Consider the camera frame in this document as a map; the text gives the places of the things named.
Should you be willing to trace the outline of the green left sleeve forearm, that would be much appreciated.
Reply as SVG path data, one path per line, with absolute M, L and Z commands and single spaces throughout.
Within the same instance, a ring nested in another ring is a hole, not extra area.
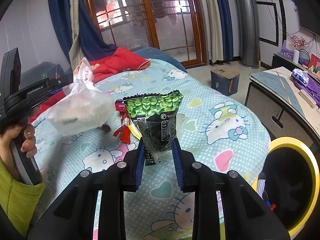
M 23 237 L 27 235 L 44 186 L 43 181 L 34 186 L 16 181 L 1 163 L 1 206 L 15 229 Z

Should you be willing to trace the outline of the left hand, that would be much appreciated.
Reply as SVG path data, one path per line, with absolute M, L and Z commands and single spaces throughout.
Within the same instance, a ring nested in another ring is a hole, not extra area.
M 17 124 L 14 126 L 9 126 L 6 128 L 5 132 L 1 135 L 1 161 L 4 164 L 7 171 L 14 177 L 19 175 L 12 152 L 10 149 L 10 142 L 15 139 L 21 131 L 24 129 L 22 124 Z M 36 148 L 36 138 L 35 138 L 35 128 L 33 125 L 28 125 L 24 131 L 23 135 L 25 140 L 21 146 L 22 153 L 26 154 L 27 158 L 33 157 L 37 153 Z

